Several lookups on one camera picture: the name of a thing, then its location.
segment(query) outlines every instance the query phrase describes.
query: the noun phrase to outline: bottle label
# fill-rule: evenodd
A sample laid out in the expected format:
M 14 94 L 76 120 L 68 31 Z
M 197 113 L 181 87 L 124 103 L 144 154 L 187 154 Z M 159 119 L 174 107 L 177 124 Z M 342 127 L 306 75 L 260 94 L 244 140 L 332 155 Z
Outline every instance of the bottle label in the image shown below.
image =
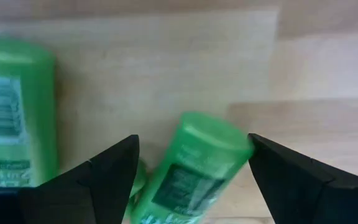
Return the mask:
M 0 77 L 0 144 L 22 144 L 24 127 L 20 81 Z
M 30 161 L 0 160 L 0 187 L 30 187 Z
M 224 181 L 172 164 L 152 201 L 180 215 L 197 217 L 216 200 Z

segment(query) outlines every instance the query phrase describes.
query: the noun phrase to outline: green bottle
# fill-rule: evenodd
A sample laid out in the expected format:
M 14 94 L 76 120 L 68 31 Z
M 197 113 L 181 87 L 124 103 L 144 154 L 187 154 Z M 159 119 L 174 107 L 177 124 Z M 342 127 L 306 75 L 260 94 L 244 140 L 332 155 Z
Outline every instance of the green bottle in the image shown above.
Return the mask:
M 231 124 L 184 113 L 164 160 L 132 212 L 132 224 L 198 223 L 252 154 L 252 145 Z
M 58 172 L 52 54 L 0 37 L 0 187 L 31 187 Z

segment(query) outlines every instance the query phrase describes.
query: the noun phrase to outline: green label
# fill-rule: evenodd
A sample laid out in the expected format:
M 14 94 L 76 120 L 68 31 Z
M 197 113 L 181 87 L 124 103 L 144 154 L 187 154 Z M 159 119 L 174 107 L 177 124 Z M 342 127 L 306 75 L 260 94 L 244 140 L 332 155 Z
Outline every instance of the green label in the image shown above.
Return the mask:
M 0 160 L 0 187 L 30 187 L 30 161 Z
M 152 201 L 181 215 L 200 216 L 216 200 L 224 181 L 172 164 Z

